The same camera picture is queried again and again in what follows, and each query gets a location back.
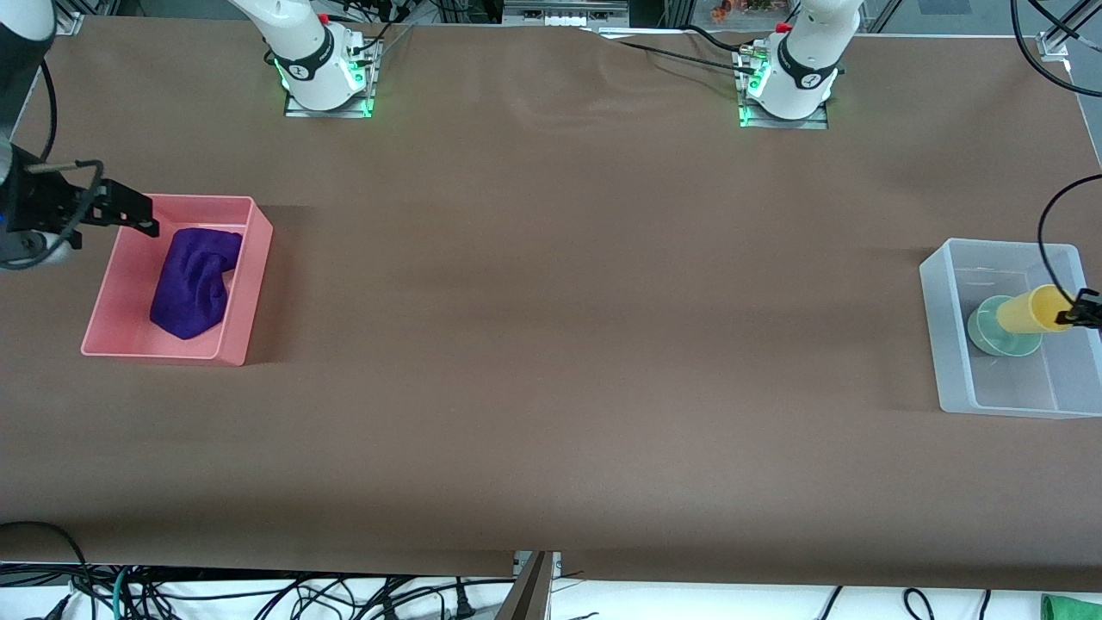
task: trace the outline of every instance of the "purple cloth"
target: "purple cloth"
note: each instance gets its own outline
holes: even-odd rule
[[[240,251],[241,235],[237,232],[177,230],[156,282],[150,320],[182,340],[220,324],[229,300],[222,273],[237,267]]]

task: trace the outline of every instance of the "brown table surface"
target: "brown table surface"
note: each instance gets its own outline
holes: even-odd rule
[[[2,278],[0,519],[94,562],[1098,587],[1102,420],[942,413],[930,361],[918,263],[1030,239],[1098,171],[1013,41],[857,39],[828,131],[739,128],[722,70],[552,28],[418,29],[376,118],[284,119],[263,50],[151,19],[55,44],[54,161],[251,195],[276,236],[241,369],[80,356],[114,230]],[[1100,197],[1051,228],[1095,283]]]

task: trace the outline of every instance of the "metal frame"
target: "metal frame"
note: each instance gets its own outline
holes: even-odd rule
[[[555,574],[553,552],[531,552],[494,620],[545,620]]]
[[[1073,31],[1079,31],[1088,20],[1102,10],[1102,0],[1079,0],[1060,18]],[[1037,35],[1037,50],[1041,59],[1047,62],[1062,61],[1068,57],[1068,34],[1052,25]]]

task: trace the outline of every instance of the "translucent storage box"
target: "translucent storage box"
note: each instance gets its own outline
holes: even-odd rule
[[[1074,246],[1045,247],[1069,293],[1085,286]],[[1036,243],[949,239],[919,273],[942,410],[1036,418],[1102,416],[1098,330],[1047,334],[1040,349],[1025,358],[988,356],[965,334],[969,316],[983,300],[1051,282]]]

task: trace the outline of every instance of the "green bowl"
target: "green bowl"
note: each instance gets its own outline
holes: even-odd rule
[[[1002,358],[1025,358],[1040,349],[1044,335],[1011,334],[998,325],[995,312],[998,306],[1009,301],[1009,295],[996,294],[988,296],[975,308],[968,318],[968,337],[980,351],[988,356]]]

